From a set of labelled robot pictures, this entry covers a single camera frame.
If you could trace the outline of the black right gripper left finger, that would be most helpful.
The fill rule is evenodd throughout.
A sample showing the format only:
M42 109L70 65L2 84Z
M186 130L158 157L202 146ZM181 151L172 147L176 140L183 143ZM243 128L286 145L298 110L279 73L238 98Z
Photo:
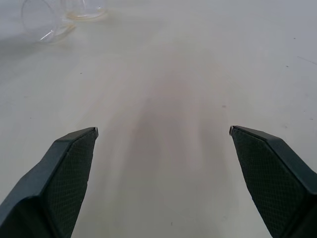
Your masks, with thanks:
M0 238L71 238L98 135L89 127L51 145L0 204Z

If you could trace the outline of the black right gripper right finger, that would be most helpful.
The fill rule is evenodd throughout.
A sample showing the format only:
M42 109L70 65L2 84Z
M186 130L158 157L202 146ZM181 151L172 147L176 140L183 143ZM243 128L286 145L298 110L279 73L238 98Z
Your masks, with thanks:
M272 238L317 238L317 173L279 137L237 125L229 134Z

